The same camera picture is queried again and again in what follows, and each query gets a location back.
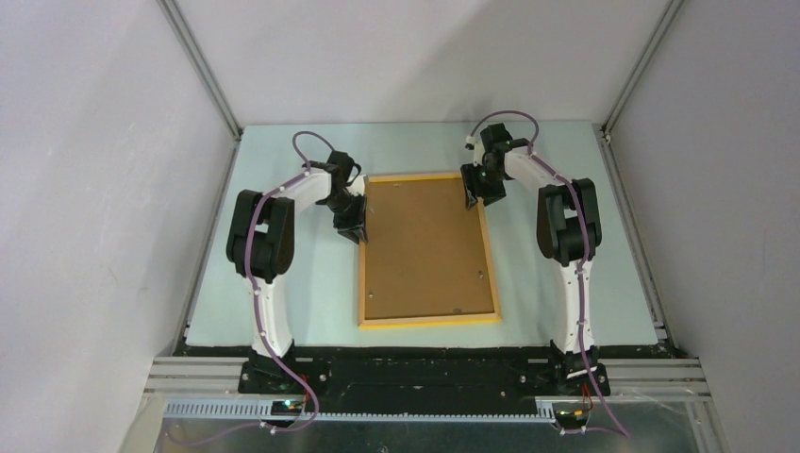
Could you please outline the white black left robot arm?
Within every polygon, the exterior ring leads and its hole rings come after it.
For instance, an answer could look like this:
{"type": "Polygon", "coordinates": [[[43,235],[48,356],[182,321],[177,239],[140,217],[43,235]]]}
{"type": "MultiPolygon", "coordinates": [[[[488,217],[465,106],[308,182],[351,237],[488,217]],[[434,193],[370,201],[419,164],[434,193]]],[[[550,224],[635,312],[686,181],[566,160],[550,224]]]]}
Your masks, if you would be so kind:
{"type": "Polygon", "coordinates": [[[239,192],[225,254],[243,277],[252,298],[254,340],[249,363],[276,393],[286,393],[298,380],[298,368],[284,357],[294,339],[284,295],[284,275],[295,252],[295,221],[312,206],[333,214],[338,234],[359,245],[368,242],[367,197],[361,166],[347,153],[334,150],[325,162],[310,160],[300,174],[266,192],[239,192]]]}

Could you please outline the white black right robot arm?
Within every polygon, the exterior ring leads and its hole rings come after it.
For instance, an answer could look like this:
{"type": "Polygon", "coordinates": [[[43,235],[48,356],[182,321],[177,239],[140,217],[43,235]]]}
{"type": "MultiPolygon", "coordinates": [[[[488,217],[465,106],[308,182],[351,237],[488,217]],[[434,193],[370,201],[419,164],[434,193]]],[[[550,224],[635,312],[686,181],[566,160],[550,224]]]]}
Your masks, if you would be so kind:
{"type": "Polygon", "coordinates": [[[596,381],[599,371],[590,315],[592,260],[602,242],[595,184],[559,172],[532,141],[513,138],[504,124],[474,129],[465,147],[473,153],[459,168],[467,210],[503,199],[511,180],[536,196],[536,242],[554,265],[561,310],[548,379],[558,393],[573,394],[586,380],[596,381]]]}

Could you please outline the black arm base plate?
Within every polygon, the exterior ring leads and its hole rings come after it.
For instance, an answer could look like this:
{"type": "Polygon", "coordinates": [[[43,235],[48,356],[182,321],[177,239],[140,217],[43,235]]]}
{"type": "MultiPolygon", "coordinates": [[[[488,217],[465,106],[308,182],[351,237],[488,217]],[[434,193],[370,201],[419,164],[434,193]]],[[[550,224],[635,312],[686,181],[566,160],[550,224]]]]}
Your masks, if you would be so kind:
{"type": "Polygon", "coordinates": [[[297,394],[345,415],[534,415],[545,396],[608,396],[606,367],[553,346],[293,346],[280,362],[250,353],[241,394],[297,394]]]}

